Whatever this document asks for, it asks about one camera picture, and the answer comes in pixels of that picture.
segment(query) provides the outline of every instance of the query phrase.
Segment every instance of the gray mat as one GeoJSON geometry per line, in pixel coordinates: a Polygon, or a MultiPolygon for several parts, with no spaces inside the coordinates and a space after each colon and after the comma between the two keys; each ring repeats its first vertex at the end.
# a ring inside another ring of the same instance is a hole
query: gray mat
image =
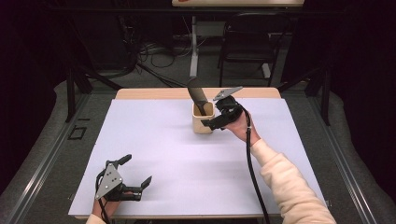
{"type": "MultiPolygon", "coordinates": [[[[82,139],[67,140],[64,143],[61,154],[54,163],[23,223],[85,222],[67,215],[71,205],[71,200],[68,198],[78,189],[94,142],[114,96],[114,94],[91,95],[74,124],[77,128],[86,128],[82,139]]],[[[302,94],[285,94],[283,98],[288,102],[323,195],[326,200],[330,200],[332,203],[332,207],[330,207],[332,214],[338,223],[361,223],[346,185],[332,160],[329,140],[320,129],[318,123],[321,120],[316,119],[312,105],[302,94]]],[[[71,137],[77,138],[81,134],[79,132],[82,132],[82,129],[75,131],[71,137]]],[[[224,220],[210,221],[211,223],[224,223],[224,220]]],[[[155,223],[169,222],[169,220],[157,220],[155,223]]],[[[272,223],[280,222],[280,218],[274,218],[272,221],[272,223]]]]}

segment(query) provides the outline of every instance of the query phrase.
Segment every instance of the hand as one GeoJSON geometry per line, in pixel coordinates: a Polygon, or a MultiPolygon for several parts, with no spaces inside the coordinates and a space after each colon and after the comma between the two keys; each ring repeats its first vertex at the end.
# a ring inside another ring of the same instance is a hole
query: hand
{"type": "MultiPolygon", "coordinates": [[[[106,203],[106,199],[105,198],[101,198],[100,200],[102,200],[102,204],[106,205],[105,206],[105,210],[106,210],[106,214],[108,218],[111,218],[113,216],[113,214],[117,211],[117,208],[119,207],[121,201],[119,202],[107,202],[106,203]]],[[[94,200],[93,202],[93,209],[92,209],[92,213],[94,215],[96,215],[99,218],[102,218],[102,208],[100,207],[99,201],[98,200],[94,200]]]]}
{"type": "MultiPolygon", "coordinates": [[[[231,132],[233,132],[233,134],[235,134],[235,136],[237,136],[242,141],[246,142],[248,122],[245,111],[242,112],[241,116],[236,121],[227,124],[226,126],[224,126],[224,128],[230,130],[231,132]]],[[[261,138],[257,133],[256,128],[254,127],[253,119],[251,118],[251,116],[250,116],[250,128],[251,128],[250,146],[253,146],[261,138]]]]}

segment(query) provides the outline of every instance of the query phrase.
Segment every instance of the white paper sheet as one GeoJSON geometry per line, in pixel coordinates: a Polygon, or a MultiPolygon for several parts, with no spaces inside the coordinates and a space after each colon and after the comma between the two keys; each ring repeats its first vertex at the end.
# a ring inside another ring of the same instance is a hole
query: white paper sheet
{"type": "MultiPolygon", "coordinates": [[[[283,99],[236,99],[252,114],[268,144],[297,165],[321,200],[300,136],[283,99]]],[[[247,164],[245,143],[229,131],[192,131],[192,100],[113,100],[69,211],[87,217],[95,178],[106,161],[132,154],[119,167],[126,186],[152,175],[141,202],[123,202],[116,217],[259,216],[262,210],[247,164]]],[[[279,214],[252,158],[269,214],[279,214]]]]}

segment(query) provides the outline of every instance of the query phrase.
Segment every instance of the chair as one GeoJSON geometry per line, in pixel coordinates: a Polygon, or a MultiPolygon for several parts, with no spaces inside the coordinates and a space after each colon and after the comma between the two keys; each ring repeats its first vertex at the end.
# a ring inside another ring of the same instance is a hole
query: chair
{"type": "Polygon", "coordinates": [[[224,25],[218,62],[219,86],[222,86],[224,62],[259,63],[259,68],[264,63],[270,63],[268,86],[271,86],[281,39],[289,28],[289,18],[280,14],[245,12],[228,19],[224,25]]]}

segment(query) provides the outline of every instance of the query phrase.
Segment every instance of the robotic hand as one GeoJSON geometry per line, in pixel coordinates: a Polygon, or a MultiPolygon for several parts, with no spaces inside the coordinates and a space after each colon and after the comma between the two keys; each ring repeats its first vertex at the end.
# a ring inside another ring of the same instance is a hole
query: robotic hand
{"type": "Polygon", "coordinates": [[[213,100],[218,101],[216,108],[220,111],[221,115],[213,119],[201,120],[204,126],[209,127],[212,131],[218,128],[223,130],[222,127],[236,121],[241,116],[243,107],[235,101],[231,94],[241,89],[242,87],[235,87],[219,92],[213,100]]]}
{"type": "Polygon", "coordinates": [[[123,165],[131,158],[132,156],[129,154],[117,161],[106,162],[106,169],[96,177],[96,200],[102,197],[105,197],[109,202],[141,200],[143,190],[148,187],[151,182],[151,176],[143,181],[140,187],[126,187],[122,183],[123,180],[120,173],[117,171],[119,165],[123,165]]]}

